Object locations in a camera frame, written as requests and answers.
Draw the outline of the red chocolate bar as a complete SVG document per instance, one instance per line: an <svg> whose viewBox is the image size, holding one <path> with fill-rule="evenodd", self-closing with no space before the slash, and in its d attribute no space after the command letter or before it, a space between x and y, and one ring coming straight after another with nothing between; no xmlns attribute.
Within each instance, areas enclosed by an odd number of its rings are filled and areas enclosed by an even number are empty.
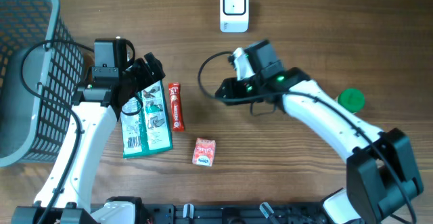
<svg viewBox="0 0 433 224"><path fill-rule="evenodd" d="M181 96L180 84L170 83L168 85L170 108L172 112L173 131L184 131L185 126L183 123L182 109L181 109Z"/></svg>

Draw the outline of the large green white packet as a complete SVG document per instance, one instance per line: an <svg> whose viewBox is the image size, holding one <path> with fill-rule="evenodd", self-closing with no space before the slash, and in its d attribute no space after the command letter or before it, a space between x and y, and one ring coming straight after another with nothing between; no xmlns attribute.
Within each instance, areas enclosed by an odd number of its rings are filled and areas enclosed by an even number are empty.
<svg viewBox="0 0 433 224"><path fill-rule="evenodd" d="M135 94L120 115L123 157L137 158L173 148L162 81Z"/></svg>

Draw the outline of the pink tissue pack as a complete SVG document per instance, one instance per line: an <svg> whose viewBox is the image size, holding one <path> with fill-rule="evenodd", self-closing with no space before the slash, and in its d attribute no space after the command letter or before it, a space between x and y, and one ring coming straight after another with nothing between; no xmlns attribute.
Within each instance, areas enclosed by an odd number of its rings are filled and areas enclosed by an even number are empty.
<svg viewBox="0 0 433 224"><path fill-rule="evenodd" d="M216 141L197 138L192 163L199 166L212 166L216 150Z"/></svg>

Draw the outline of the green lid jar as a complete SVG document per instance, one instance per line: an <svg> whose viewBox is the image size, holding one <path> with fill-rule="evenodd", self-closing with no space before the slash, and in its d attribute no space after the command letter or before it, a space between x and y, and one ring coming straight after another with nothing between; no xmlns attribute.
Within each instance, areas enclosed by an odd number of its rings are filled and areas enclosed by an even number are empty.
<svg viewBox="0 0 433 224"><path fill-rule="evenodd" d="M365 106L364 94L355 88L345 89L339 94L336 101L351 113L357 113Z"/></svg>

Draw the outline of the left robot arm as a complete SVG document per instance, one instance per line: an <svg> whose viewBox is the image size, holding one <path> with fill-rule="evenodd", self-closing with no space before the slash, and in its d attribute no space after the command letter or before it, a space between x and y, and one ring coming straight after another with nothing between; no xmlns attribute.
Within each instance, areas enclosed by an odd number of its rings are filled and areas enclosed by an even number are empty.
<svg viewBox="0 0 433 224"><path fill-rule="evenodd" d="M97 39L92 80L84 80L67 106L33 95L69 112L72 119L48 180L32 206L19 206L12 223L149 223L139 197L111 197L91 210L91 192L102 152L122 112L137 93L165 77L153 53L128 57L127 39Z"/></svg>

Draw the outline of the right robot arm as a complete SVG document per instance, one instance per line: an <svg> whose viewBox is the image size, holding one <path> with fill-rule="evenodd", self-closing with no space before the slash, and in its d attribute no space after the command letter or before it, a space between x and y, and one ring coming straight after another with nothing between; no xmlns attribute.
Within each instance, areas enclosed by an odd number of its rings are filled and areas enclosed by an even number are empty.
<svg viewBox="0 0 433 224"><path fill-rule="evenodd" d="M346 165L346 187L323 201L334 223L381 223L424 190L409 138L358 118L328 96L297 67L287 69L268 40L227 52L236 76L215 97L226 105L267 102L298 119L322 138Z"/></svg>

